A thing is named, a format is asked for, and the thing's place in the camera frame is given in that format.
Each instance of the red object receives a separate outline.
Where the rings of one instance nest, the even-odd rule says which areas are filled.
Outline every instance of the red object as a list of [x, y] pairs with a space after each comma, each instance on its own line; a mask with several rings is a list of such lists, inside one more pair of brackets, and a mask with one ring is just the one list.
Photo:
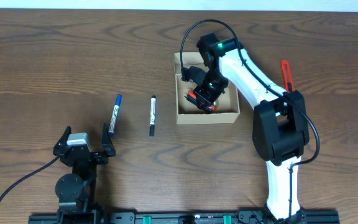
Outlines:
[[[189, 97], [193, 98], [193, 99], [197, 99], [197, 97], [196, 97], [196, 95], [194, 94], [193, 90], [189, 90], [189, 91], [187, 92], [187, 95], [188, 95]], [[213, 106], [213, 105], [209, 106], [208, 108], [210, 108], [211, 111], [214, 111], [214, 110], [215, 110], [215, 106]]]
[[[287, 79], [287, 72], [285, 71], [286, 66], [287, 66], [287, 71], [288, 71], [288, 79]], [[290, 64], [289, 64], [289, 62], [287, 60], [282, 60], [281, 61], [281, 70], [283, 72], [285, 90], [287, 92], [292, 92], [295, 89], [293, 87]]]
[[190, 97], [192, 97], [193, 99], [197, 99], [196, 95], [194, 94], [193, 90], [189, 90], [187, 92], [187, 95], [189, 95]]

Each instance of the wood grain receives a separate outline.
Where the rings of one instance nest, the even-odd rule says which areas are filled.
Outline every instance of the wood grain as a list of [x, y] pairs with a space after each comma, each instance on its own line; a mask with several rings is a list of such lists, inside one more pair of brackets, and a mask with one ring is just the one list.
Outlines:
[[[290, 61], [322, 142], [318, 160], [300, 168], [300, 203], [358, 223], [358, 13], [0, 9], [0, 194], [52, 160], [67, 125], [99, 149], [120, 93], [117, 156], [99, 169], [101, 204], [140, 212], [262, 207], [266, 168], [242, 96], [234, 124], [176, 125], [172, 55], [206, 18], [230, 24], [273, 81], [282, 83], [280, 60]], [[185, 50], [212, 31], [230, 36], [205, 24]], [[149, 138], [152, 95], [158, 115]], [[312, 140], [305, 157], [313, 149]], [[2, 201], [0, 223], [55, 212], [55, 183], [69, 172], [56, 163], [21, 183]]]

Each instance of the cardboard box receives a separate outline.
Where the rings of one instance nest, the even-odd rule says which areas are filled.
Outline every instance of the cardboard box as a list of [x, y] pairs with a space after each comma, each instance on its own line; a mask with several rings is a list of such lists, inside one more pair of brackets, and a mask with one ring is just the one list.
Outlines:
[[[177, 93], [177, 124], [219, 124], [234, 123], [240, 115], [239, 97], [237, 88], [229, 82], [225, 94], [221, 94], [216, 102], [216, 110], [207, 114], [198, 109], [194, 104], [186, 100], [189, 90], [194, 90], [197, 84], [181, 81], [180, 54], [173, 54], [175, 83]], [[196, 66], [208, 71], [204, 66], [203, 58], [198, 52], [183, 53], [183, 65], [185, 67]]]

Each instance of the black cable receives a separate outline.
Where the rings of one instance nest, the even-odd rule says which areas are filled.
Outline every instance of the black cable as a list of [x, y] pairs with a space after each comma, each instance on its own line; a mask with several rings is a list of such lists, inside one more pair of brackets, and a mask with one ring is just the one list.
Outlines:
[[248, 66], [247, 64], [247, 60], [244, 60], [242, 54], [241, 54], [241, 47], [240, 47], [240, 42], [239, 42], [239, 39], [237, 38], [237, 35], [236, 33], [234, 32], [234, 30], [229, 26], [227, 25], [226, 23], [222, 22], [222, 21], [219, 21], [217, 19], [205, 19], [205, 20], [202, 20], [202, 21], [198, 21], [196, 22], [194, 25], [192, 25], [186, 32], [185, 36], [183, 37], [183, 40], [182, 40], [182, 43], [181, 43], [181, 46], [180, 46], [180, 66], [181, 66], [181, 69], [183, 70], [184, 69], [184, 66], [183, 66], [183, 60], [182, 60], [182, 55], [183, 55], [183, 47], [185, 46], [185, 41], [186, 41], [186, 38], [188, 36], [188, 34], [190, 33], [190, 31], [192, 29], [194, 29], [196, 26], [202, 24], [202, 23], [205, 23], [205, 22], [216, 22], [218, 24], [222, 24], [224, 25], [226, 28], [228, 28], [230, 30], [230, 32], [232, 33], [235, 41], [236, 41], [236, 45], [237, 45], [237, 49], [238, 49], [238, 52], [239, 52], [239, 56], [240, 56], [240, 59], [241, 59], [241, 62], [242, 64], [246, 67], [246, 69], [251, 73], [251, 75], [264, 87], [266, 88], [266, 90], [268, 90], [269, 92], [273, 93], [275, 96], [277, 96], [279, 99], [283, 100], [284, 102], [286, 102], [288, 105], [292, 106], [293, 108], [296, 108], [299, 112], [299, 114], [301, 114], [302, 117], [304, 117], [304, 119], [307, 120], [308, 124], [310, 125], [310, 128], [311, 130], [313, 131], [313, 134], [314, 134], [314, 137], [316, 139], [316, 150], [314, 152], [314, 155], [308, 159], [308, 160], [305, 160], [305, 161], [300, 161], [300, 162], [296, 162], [294, 164], [291, 164], [290, 165], [290, 168], [288, 169], [290, 171], [290, 199], [289, 199], [289, 204], [290, 204], [290, 208], [289, 208], [289, 216], [288, 216], [288, 219], [287, 221], [291, 218], [291, 209], [292, 209], [292, 173], [293, 173], [293, 167], [295, 166], [298, 166], [298, 165], [302, 165], [302, 164], [308, 164], [310, 162], [313, 162], [319, 152], [320, 152], [320, 138], [318, 136], [318, 133], [317, 133], [317, 129], [316, 129], [316, 126], [314, 126], [313, 122], [310, 120], [310, 118], [306, 115], [306, 113], [297, 105], [295, 104], [294, 102], [292, 102], [292, 100], [286, 98], [285, 96], [277, 93], [276, 91], [272, 90], [271, 89], [271, 86], [270, 85], [267, 85], [265, 82], [263, 82], [262, 79], [260, 79], [255, 73], [254, 71], [252, 71], [252, 69], [250, 69], [250, 67]]
[[5, 190], [5, 192], [0, 196], [0, 203], [1, 201], [4, 199], [4, 197], [14, 188], [16, 187], [19, 183], [21, 183], [23, 180], [26, 180], [27, 178], [31, 177], [32, 175], [43, 171], [45, 168], [47, 168], [48, 166], [52, 165], [54, 162], [56, 162], [59, 159], [59, 156], [57, 156], [56, 158], [54, 158], [52, 161], [50, 161], [49, 163], [45, 164], [43, 167], [25, 175], [24, 177], [20, 178], [18, 181], [14, 182], [8, 189]]
[[255, 215], [255, 213], [253, 211], [251, 211], [251, 213], [255, 216], [255, 219], [256, 219], [256, 223], [260, 224], [260, 221], [258, 220], [258, 216]]

